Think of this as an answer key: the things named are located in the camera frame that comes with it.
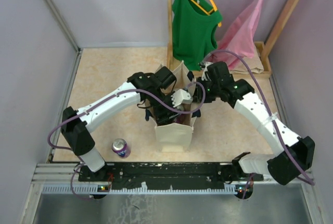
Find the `beige canvas tote bag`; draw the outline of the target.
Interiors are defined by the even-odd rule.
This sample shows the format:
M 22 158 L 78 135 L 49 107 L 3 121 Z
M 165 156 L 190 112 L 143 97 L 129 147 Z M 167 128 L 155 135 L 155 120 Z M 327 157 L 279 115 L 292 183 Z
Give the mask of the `beige canvas tote bag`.
M 177 82 L 175 88 L 170 87 L 167 93 L 183 89 L 185 86 L 194 81 L 190 71 L 181 62 L 172 73 L 176 76 Z M 201 117 L 201 112 L 186 114 L 183 124 L 171 123 L 167 125 L 157 125 L 153 108 L 146 110 L 146 120 L 152 120 L 155 124 L 156 141 L 161 152 L 185 152 L 189 149 L 192 141 L 194 124 L 197 118 Z

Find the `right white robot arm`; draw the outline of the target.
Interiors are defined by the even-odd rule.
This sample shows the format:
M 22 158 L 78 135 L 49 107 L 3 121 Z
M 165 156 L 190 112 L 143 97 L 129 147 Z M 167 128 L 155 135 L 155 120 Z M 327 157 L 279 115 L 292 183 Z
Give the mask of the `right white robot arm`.
M 250 174 L 270 175 L 281 185 L 287 185 L 312 166 L 315 142 L 309 136 L 301 138 L 275 115 L 244 79 L 234 80 L 225 62 L 205 62 L 203 74 L 197 78 L 194 102 L 211 103 L 217 98 L 243 115 L 266 140 L 273 153 L 244 152 L 233 160 L 233 176 L 245 180 Z

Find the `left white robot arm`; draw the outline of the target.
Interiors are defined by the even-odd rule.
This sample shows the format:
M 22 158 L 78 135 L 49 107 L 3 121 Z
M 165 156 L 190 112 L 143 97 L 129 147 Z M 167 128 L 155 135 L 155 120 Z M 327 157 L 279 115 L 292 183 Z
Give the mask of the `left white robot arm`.
M 154 107 L 163 102 L 173 108 L 171 98 L 162 91 L 176 81 L 176 76 L 165 66 L 154 73 L 137 72 L 101 99 L 77 110 L 67 107 L 63 111 L 61 133 L 73 153 L 90 169 L 93 178 L 104 180 L 108 167 L 91 133 L 107 119 L 145 100 Z

